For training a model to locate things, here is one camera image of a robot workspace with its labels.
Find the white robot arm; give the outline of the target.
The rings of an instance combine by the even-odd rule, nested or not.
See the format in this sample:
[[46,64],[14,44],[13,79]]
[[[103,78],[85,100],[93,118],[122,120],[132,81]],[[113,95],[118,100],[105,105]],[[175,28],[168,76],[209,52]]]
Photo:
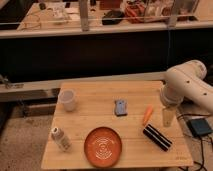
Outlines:
[[206,74],[206,66],[199,60],[173,66],[164,73],[165,84],[159,96],[164,106],[162,118],[165,127],[171,125],[177,107],[185,98],[213,114],[213,87],[203,81]]

